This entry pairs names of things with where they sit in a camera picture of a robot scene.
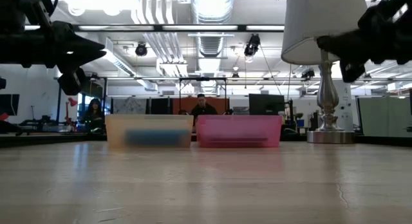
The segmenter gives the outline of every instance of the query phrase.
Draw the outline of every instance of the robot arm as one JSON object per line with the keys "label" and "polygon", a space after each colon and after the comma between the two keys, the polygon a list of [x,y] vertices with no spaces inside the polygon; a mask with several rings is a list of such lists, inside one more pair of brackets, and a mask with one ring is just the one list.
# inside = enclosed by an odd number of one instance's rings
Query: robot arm
{"label": "robot arm", "polygon": [[353,82],[363,75],[368,60],[375,64],[386,60],[405,64],[412,60],[412,11],[407,10],[398,20],[393,20],[405,4],[412,6],[412,0],[382,0],[366,10],[359,19],[359,29],[317,39],[320,49],[341,59],[345,82]]}
{"label": "robot arm", "polygon": [[[81,65],[103,57],[104,45],[75,34],[70,23],[50,21],[58,0],[0,0],[0,64],[29,68],[43,64],[58,67],[58,79],[67,95],[77,95],[87,80]],[[24,30],[25,20],[39,25]]]}

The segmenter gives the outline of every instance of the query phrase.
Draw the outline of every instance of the black jacket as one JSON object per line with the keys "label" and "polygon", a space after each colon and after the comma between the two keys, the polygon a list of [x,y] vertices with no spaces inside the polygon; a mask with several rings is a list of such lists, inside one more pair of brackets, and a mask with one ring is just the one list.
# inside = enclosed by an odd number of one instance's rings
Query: black jacket
{"label": "black jacket", "polygon": [[212,107],[209,104],[206,104],[205,107],[200,107],[199,105],[196,105],[191,113],[194,117],[193,119],[193,125],[196,123],[196,119],[198,118],[199,115],[217,115],[218,112],[214,107]]}

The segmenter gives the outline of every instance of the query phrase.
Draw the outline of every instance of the computer monitor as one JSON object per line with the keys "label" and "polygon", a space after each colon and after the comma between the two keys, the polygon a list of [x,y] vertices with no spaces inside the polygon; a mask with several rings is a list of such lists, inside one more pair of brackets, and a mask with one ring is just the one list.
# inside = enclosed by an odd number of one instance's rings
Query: computer monitor
{"label": "computer monitor", "polygon": [[283,95],[249,94],[250,115],[278,115],[280,111],[285,111]]}
{"label": "computer monitor", "polygon": [[0,110],[9,116],[17,115],[20,95],[0,95]]}

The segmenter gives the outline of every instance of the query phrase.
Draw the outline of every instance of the white lamp shade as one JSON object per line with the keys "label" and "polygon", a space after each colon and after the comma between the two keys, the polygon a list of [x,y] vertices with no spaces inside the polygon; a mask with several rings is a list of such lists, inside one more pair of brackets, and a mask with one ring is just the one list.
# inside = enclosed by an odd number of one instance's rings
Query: white lamp shade
{"label": "white lamp shade", "polygon": [[[320,64],[316,37],[356,29],[366,9],[365,0],[288,0],[282,60],[296,65]],[[329,55],[329,60],[339,58]]]}

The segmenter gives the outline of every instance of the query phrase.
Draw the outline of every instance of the wooden table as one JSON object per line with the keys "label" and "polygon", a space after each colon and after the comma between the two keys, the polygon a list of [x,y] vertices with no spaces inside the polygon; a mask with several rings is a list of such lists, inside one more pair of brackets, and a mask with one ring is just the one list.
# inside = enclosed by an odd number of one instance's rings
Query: wooden table
{"label": "wooden table", "polygon": [[410,223],[412,151],[122,149],[105,142],[0,149],[0,223]]}

